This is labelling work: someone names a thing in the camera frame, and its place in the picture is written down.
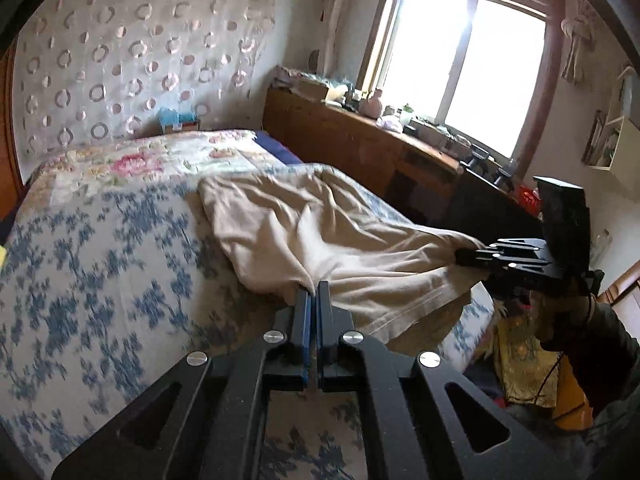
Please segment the right hand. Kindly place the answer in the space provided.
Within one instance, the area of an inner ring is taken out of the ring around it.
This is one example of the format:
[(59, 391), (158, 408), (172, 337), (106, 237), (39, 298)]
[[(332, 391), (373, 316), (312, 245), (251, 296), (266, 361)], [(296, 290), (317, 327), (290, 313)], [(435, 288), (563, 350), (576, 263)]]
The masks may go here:
[(551, 298), (542, 292), (529, 293), (534, 335), (547, 351), (563, 352), (580, 326), (593, 317), (596, 302), (592, 295)]

